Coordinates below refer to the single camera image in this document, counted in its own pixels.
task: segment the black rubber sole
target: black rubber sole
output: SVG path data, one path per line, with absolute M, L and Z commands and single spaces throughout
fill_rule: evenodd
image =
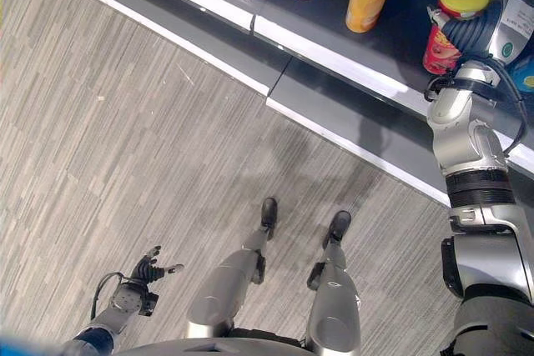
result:
M 269 229 L 269 240 L 275 235 L 278 221 L 278 204 L 275 198 L 267 198 L 261 205 L 261 226 Z
M 332 222 L 328 228 L 328 233 L 325 235 L 323 240 L 323 249 L 326 249 L 330 240 L 341 242 L 341 239 L 347 232 L 347 229 L 350 227 L 350 222 L 352 217 L 350 213 L 345 210 L 340 210 L 332 218 Z

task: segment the black cable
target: black cable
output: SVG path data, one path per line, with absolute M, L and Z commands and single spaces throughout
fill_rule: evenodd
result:
M 120 272 L 107 273 L 100 279 L 100 282 L 98 282 L 97 289 L 94 292 L 94 296 L 93 296 L 93 305 L 91 306 L 91 320 L 93 320 L 97 314 L 97 302 L 98 302 L 98 296 L 100 295 L 100 291 L 102 291 L 104 285 L 114 276 L 118 276 L 117 285 L 122 283 L 123 278 L 128 279 L 127 277 L 124 277 L 124 275 Z
M 512 100 L 516 104 L 517 111 L 519 112 L 519 116 L 521 118 L 521 125 L 517 130 L 517 134 L 511 142 L 510 146 L 508 146 L 508 148 L 504 150 L 504 155 L 508 157 L 510 155 L 510 152 L 525 138 L 526 132 L 528 130 L 528 117 L 526 114 L 526 107 L 525 102 L 523 100 L 523 96 L 519 93 L 517 85 L 511 79 L 510 74 L 508 74 L 508 71 L 502 66 L 502 64 L 492 58 L 491 55 L 483 57 L 476 54 L 466 54 L 458 61 L 457 65 L 461 66 L 464 62 L 469 60 L 475 60 L 477 62 L 484 63 L 485 65 L 493 69 L 497 73 L 499 78 L 503 81 L 506 89 L 510 91 Z

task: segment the humanoid robot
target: humanoid robot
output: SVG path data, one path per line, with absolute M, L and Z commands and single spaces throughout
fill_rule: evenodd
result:
M 529 225 L 516 204 L 508 179 L 507 154 L 526 130 L 521 95 L 505 70 L 534 30 L 534 0 L 493 0 L 469 21 L 429 9 L 433 23 L 463 53 L 459 68 L 431 81 L 428 123 L 434 153 L 451 201 L 454 236 L 441 246 L 446 286 L 463 301 L 455 337 L 443 355 L 534 354 L 534 246 Z M 495 101 L 509 94 L 522 125 L 503 152 L 490 126 Z M 360 354 L 360 300 L 345 271 L 341 239 L 350 215 L 338 212 L 325 236 L 322 259 L 312 268 L 308 287 L 316 292 L 305 342 L 234 326 L 249 283 L 264 279 L 264 248 L 273 238 L 277 204 L 264 201 L 259 227 L 204 281 L 187 313 L 184 338 L 153 343 L 125 355 L 191 355 L 219 352 L 250 356 L 356 356 Z M 156 268 L 154 248 L 124 278 L 108 307 L 72 341 L 63 354 L 110 354 L 117 336 L 136 314 L 150 315 L 157 295 L 148 285 L 180 269 Z

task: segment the red can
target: red can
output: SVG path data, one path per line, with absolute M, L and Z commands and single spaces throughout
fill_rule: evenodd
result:
M 447 40 L 445 34 L 436 25 L 432 25 L 423 56 L 426 71 L 435 75 L 445 74 L 456 66 L 460 56 L 460 51 Z

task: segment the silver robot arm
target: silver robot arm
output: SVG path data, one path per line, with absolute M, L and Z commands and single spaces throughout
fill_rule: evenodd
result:
M 102 278 L 93 299 L 90 323 L 74 339 L 61 347 L 59 352 L 61 355 L 111 354 L 118 336 L 134 316 L 152 315 L 158 302 L 158 295 L 149 292 L 149 284 L 162 278 L 166 273 L 175 273 L 184 268 L 183 264 L 166 268 L 154 267 L 157 262 L 155 256 L 159 254 L 160 249 L 160 246 L 150 249 L 139 260 L 130 274 L 131 277 L 124 277 L 121 273 L 109 273 Z M 108 302 L 108 307 L 96 315 L 98 294 L 113 276 L 119 277 L 117 288 Z
M 504 66 L 528 42 L 534 2 L 496 0 L 469 22 L 438 10 L 430 15 L 466 55 L 434 92 L 428 114 L 456 233 L 441 245 L 443 277 L 463 298 L 455 339 L 442 354 L 534 354 L 534 243 L 490 126 L 492 100 L 484 97 L 497 93 L 501 81 L 510 85 Z

